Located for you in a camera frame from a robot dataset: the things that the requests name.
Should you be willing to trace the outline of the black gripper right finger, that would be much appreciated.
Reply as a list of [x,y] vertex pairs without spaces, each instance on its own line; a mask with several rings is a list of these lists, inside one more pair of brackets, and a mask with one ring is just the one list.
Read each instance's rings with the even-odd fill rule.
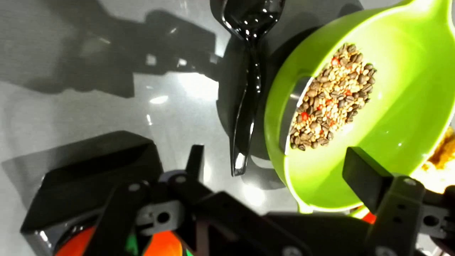
[[424,187],[413,178],[394,177],[359,147],[346,151],[343,178],[376,217],[364,256],[414,256]]

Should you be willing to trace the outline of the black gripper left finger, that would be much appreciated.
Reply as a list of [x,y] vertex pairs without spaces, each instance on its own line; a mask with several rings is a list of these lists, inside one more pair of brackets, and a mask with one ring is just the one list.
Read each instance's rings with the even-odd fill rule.
[[192,215],[175,193],[178,185],[198,183],[204,147],[194,146],[187,167],[164,173],[157,183],[138,180],[117,187],[97,221],[84,256],[144,256],[152,241],[171,232],[182,245],[182,256],[195,254]]

